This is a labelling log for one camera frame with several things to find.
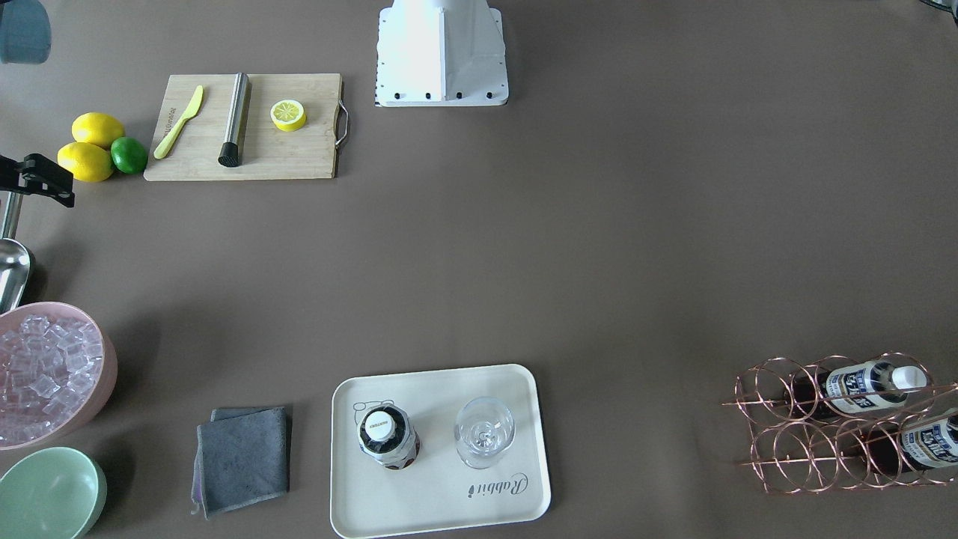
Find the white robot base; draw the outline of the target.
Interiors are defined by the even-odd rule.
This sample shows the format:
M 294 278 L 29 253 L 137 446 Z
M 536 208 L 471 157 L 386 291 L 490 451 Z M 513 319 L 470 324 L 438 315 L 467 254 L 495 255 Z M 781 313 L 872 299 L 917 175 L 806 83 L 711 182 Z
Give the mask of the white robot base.
M 379 107 L 503 106 L 503 21 L 486 1 L 394 1 L 379 12 Z

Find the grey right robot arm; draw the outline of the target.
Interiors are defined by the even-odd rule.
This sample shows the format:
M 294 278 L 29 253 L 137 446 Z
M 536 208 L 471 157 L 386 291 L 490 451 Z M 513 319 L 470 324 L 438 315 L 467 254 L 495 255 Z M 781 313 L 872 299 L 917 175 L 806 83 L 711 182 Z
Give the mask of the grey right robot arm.
M 52 45 L 52 27 L 38 1 L 3 1 L 1 57 L 3 64 L 43 64 Z M 43 195 L 75 207 L 74 177 L 54 160 L 31 153 L 16 160 L 1 157 L 1 188 L 17 195 Z

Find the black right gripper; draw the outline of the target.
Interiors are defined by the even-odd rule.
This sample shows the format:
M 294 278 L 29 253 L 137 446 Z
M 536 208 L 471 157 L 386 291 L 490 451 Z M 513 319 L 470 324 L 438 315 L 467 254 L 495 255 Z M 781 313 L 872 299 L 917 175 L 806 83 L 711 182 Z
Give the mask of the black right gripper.
M 74 175 L 38 153 L 29 154 L 21 162 L 0 156 L 0 189 L 22 195 L 44 195 L 67 208 L 75 207 Z

